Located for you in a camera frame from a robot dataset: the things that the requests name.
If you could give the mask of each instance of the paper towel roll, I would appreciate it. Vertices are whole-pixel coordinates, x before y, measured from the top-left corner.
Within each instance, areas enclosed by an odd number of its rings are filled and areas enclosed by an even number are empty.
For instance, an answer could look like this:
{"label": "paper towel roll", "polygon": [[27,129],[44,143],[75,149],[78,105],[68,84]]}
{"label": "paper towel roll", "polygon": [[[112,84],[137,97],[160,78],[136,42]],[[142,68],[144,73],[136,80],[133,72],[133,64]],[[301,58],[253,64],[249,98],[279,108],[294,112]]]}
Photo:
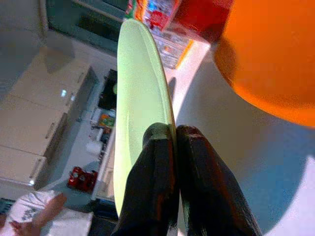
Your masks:
{"label": "paper towel roll", "polygon": [[87,143],[87,152],[93,154],[93,155],[99,155],[103,148],[103,143],[100,141],[91,141]]}

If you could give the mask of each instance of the human hand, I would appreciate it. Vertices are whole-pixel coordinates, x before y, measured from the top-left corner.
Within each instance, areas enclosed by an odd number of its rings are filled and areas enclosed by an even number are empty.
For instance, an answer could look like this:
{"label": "human hand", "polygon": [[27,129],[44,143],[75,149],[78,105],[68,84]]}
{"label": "human hand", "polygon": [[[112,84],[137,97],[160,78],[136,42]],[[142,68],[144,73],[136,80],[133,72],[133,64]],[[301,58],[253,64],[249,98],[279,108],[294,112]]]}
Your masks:
{"label": "human hand", "polygon": [[14,236],[39,236],[40,235],[40,227],[37,227],[32,222],[27,223],[19,223],[16,221],[10,222],[10,225],[15,232]]}

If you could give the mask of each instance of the drawer handle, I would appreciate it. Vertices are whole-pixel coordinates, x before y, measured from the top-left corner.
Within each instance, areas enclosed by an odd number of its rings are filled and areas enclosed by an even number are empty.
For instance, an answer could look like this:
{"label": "drawer handle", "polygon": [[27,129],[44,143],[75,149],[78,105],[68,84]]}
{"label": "drawer handle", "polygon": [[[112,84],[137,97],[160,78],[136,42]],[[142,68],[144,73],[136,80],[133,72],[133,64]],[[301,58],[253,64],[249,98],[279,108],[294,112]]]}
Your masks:
{"label": "drawer handle", "polygon": [[31,171],[30,178],[33,178],[33,177],[34,177],[35,172],[36,172],[36,170],[37,170],[37,168],[38,168],[40,162],[41,162],[41,159],[38,159],[38,160],[36,161],[35,166],[34,166],[33,170]]}
{"label": "drawer handle", "polygon": [[81,81],[83,75],[84,75],[84,72],[82,72],[81,75],[79,76],[77,83],[80,83],[80,81]]}
{"label": "drawer handle", "polygon": [[50,125],[50,127],[49,127],[49,129],[48,129],[48,131],[47,131],[47,134],[46,134],[46,136],[45,136],[45,139],[48,139],[48,138],[49,138],[51,132],[52,132],[53,129],[54,129],[54,126],[55,126],[55,123],[52,123],[52,124]]}
{"label": "drawer handle", "polygon": [[73,96],[74,96],[74,92],[72,92],[72,93],[70,94],[69,99],[68,99],[67,103],[65,104],[66,106],[69,106],[70,101],[71,101],[71,99],[72,99]]}

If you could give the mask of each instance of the white shirt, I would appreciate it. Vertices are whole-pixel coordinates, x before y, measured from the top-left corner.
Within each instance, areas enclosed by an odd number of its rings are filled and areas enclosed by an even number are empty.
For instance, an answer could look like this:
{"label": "white shirt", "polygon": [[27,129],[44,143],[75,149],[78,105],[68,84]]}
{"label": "white shirt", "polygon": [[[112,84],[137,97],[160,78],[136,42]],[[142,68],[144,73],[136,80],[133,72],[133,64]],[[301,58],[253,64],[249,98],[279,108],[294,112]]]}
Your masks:
{"label": "white shirt", "polygon": [[[46,204],[59,195],[54,190],[33,192],[20,197],[11,207],[0,236],[14,236],[9,222],[31,222]],[[87,236],[93,213],[83,213],[64,208],[52,221],[42,228],[40,236]]]}

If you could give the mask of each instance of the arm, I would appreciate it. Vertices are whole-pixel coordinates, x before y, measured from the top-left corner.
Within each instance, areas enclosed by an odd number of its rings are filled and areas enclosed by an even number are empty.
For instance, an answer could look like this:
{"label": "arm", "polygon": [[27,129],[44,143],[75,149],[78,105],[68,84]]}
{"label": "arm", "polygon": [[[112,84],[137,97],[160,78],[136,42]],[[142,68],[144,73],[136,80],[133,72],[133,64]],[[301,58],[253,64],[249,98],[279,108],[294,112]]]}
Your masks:
{"label": "arm", "polygon": [[61,193],[54,197],[52,200],[48,202],[45,206],[45,209],[42,210],[34,219],[33,225],[36,227],[42,228],[44,227],[49,221],[54,219],[56,215],[58,215],[61,210],[63,209],[63,205],[66,202],[66,196]]}

